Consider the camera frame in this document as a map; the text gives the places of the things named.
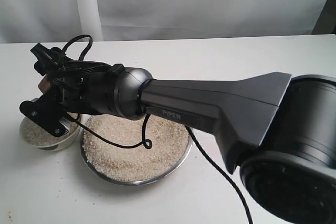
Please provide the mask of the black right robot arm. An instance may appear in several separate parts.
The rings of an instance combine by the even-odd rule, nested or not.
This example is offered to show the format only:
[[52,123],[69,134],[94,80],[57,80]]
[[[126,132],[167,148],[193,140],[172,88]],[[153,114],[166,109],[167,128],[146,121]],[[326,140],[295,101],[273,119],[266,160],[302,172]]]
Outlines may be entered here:
[[49,129],[63,112],[156,115],[215,137],[228,173],[271,214],[335,223],[335,78],[272,72],[238,81],[157,80],[142,68],[32,48],[50,82]]

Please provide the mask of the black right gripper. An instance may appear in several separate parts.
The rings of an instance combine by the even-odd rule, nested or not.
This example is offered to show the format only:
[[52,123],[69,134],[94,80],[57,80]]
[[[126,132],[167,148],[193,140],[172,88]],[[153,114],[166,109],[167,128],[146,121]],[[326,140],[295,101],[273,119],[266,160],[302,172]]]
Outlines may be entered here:
[[[34,69],[45,76],[49,72],[49,63],[58,62],[60,49],[48,49],[36,44],[30,52],[38,61]],[[64,84],[62,89],[62,107],[72,113],[117,115],[114,104],[114,90],[118,79],[118,65],[109,65],[94,61],[69,61],[64,69],[53,73],[56,80]]]

